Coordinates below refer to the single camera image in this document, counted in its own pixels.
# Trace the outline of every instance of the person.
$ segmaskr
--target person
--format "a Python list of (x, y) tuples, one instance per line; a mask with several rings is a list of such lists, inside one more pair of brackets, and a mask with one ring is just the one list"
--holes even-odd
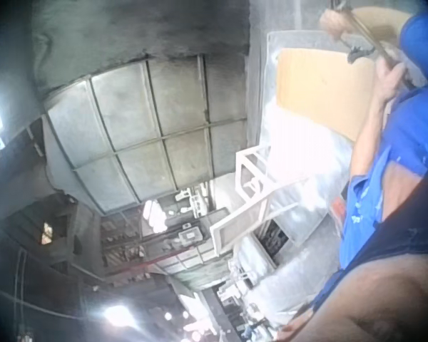
[[(428, 80), (428, 13), (353, 13), (376, 38), (399, 45)], [(334, 11), (320, 22), (334, 38), (354, 31)], [(376, 63), (370, 111), (352, 152), (341, 272), (279, 341), (428, 341), (428, 84), (399, 92), (405, 72), (403, 63)]]

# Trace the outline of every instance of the metal beam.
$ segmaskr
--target metal beam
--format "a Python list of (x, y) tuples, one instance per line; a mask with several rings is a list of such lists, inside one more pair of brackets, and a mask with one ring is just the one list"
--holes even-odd
[[(103, 126), (103, 130), (104, 130), (104, 132), (106, 134), (106, 139), (109, 142), (109, 147), (110, 147), (110, 149), (113, 152), (115, 152), (116, 149), (114, 148), (113, 141), (111, 139), (111, 136), (109, 135), (108, 128), (106, 127), (106, 124), (105, 124), (105, 119), (103, 118), (103, 115), (101, 114), (100, 105), (98, 104), (98, 99), (97, 99), (97, 96), (95, 94), (95, 90), (93, 89), (92, 78), (89, 78), (87, 80), (87, 94), (88, 94), (88, 97), (89, 97), (90, 101), (93, 104), (93, 108), (95, 110), (95, 114), (100, 119), (101, 125)], [(133, 188), (133, 185), (131, 184), (131, 181), (128, 178), (128, 175), (127, 175), (125, 169), (123, 168), (123, 165), (122, 165), (121, 160), (119, 159), (119, 156), (118, 155), (115, 155), (115, 156), (116, 156), (116, 162), (118, 163), (119, 169), (121, 170), (122, 177), (126, 181), (128, 190), (130, 191), (130, 193), (132, 194), (132, 196), (135, 198), (135, 201), (137, 203), (141, 203), (140, 198), (139, 198), (138, 194), (135, 191), (135, 188)]]
[[(192, 226), (196, 226), (200, 224), (200, 221), (196, 219), (189, 223), (191, 223)], [(140, 244), (149, 244), (151, 242), (163, 241), (164, 239), (167, 239), (169, 236), (180, 231), (181, 229), (182, 229), (182, 224), (178, 224), (177, 226), (168, 228), (168, 230), (163, 233), (148, 235), (147, 237), (142, 238), (141, 241), (139, 241), (139, 237), (127, 237), (125, 239), (120, 239), (118, 241), (104, 242), (102, 246), (102, 252), (104, 253), (113, 249), (127, 247), (130, 245), (136, 244), (138, 242)]]
[(157, 124), (158, 134), (160, 135), (160, 139), (162, 139), (163, 151), (165, 152), (166, 164), (168, 166), (168, 171), (171, 175), (171, 182), (173, 184), (173, 189), (177, 190), (178, 186), (176, 184), (176, 178), (174, 176), (173, 166), (171, 165), (170, 158), (168, 156), (168, 148), (166, 147), (165, 141), (163, 141), (162, 125), (160, 122), (160, 118), (158, 116), (156, 96), (154, 94), (154, 87), (153, 87), (152, 78), (151, 78), (151, 68), (149, 67), (148, 61), (146, 61), (146, 72), (144, 74), (146, 75), (146, 81), (147, 81), (146, 90), (148, 92), (148, 100), (150, 102), (149, 105), (152, 109), (151, 110), (152, 116), (153, 116), (154, 122)]
[(206, 125), (194, 127), (194, 128), (188, 129), (188, 130), (182, 130), (182, 131), (177, 132), (177, 133), (171, 133), (171, 134), (168, 134), (168, 135), (164, 135), (162, 137), (153, 138), (153, 139), (150, 139), (150, 140), (147, 140), (147, 141), (144, 141), (144, 142), (140, 142), (140, 143), (135, 144), (135, 145), (131, 145), (131, 146), (128, 146), (128, 147), (125, 147), (125, 148), (117, 149), (115, 152), (106, 153), (105, 155), (101, 155), (100, 157), (88, 160), (87, 162), (81, 164), (79, 167), (74, 167), (73, 171), (77, 171), (81, 167), (89, 165), (89, 164), (91, 164), (93, 162), (97, 162), (99, 160), (102, 160), (102, 159), (105, 159), (105, 158), (109, 158), (109, 157), (114, 156), (114, 155), (119, 155), (122, 152), (130, 151), (130, 150), (135, 150), (137, 148), (140, 148), (141, 146), (146, 146), (146, 145), (150, 145), (150, 144), (153, 144), (153, 143), (156, 143), (156, 142), (160, 142), (160, 141), (164, 141), (164, 140), (167, 140), (167, 139), (176, 138), (176, 137), (179, 137), (179, 136), (187, 134), (187, 133), (198, 132), (199, 130), (204, 130), (206, 128), (213, 128), (213, 127), (218, 127), (218, 126), (224, 126), (224, 125), (229, 125), (231, 123), (238, 123), (240, 121), (246, 121), (246, 120), (247, 120), (247, 118), (227, 119), (227, 120), (222, 120), (222, 121), (219, 121), (219, 122), (216, 122), (216, 123), (210, 123), (210, 124), (206, 124)]

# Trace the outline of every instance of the cardboard sheet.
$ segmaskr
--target cardboard sheet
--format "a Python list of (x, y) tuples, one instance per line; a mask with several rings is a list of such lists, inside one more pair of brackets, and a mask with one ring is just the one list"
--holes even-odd
[(347, 54), (306, 48), (280, 52), (277, 105), (355, 141), (370, 106), (375, 64)]

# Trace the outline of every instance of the metal ceiling panel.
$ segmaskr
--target metal ceiling panel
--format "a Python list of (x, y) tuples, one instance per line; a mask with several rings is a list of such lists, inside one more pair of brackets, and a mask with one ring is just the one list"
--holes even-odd
[(115, 157), (92, 162), (77, 173), (104, 212), (136, 202)]
[(141, 201), (176, 191), (162, 142), (122, 152), (119, 159)]
[(247, 147), (246, 122), (238, 121), (211, 128), (211, 142), (215, 177), (232, 172), (235, 169), (236, 152)]
[(111, 151), (101, 120), (94, 110), (88, 83), (67, 88), (52, 101), (48, 113), (74, 167)]
[(205, 100), (197, 58), (149, 61), (163, 135), (205, 124)]
[(179, 189), (209, 179), (208, 145), (199, 130), (165, 141), (175, 181)]
[(210, 122), (246, 118), (244, 56), (207, 55), (205, 68)]
[(101, 115), (117, 150), (159, 136), (146, 83), (145, 63), (92, 78)]

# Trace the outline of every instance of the blue shirt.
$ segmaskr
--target blue shirt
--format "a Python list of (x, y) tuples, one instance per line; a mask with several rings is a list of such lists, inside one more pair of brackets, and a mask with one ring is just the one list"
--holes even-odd
[[(428, 79), (428, 14), (408, 20), (400, 45)], [(398, 97), (370, 171), (350, 182), (340, 246), (342, 269), (347, 268), (382, 221), (382, 175), (391, 160), (421, 177), (428, 170), (428, 85)]]

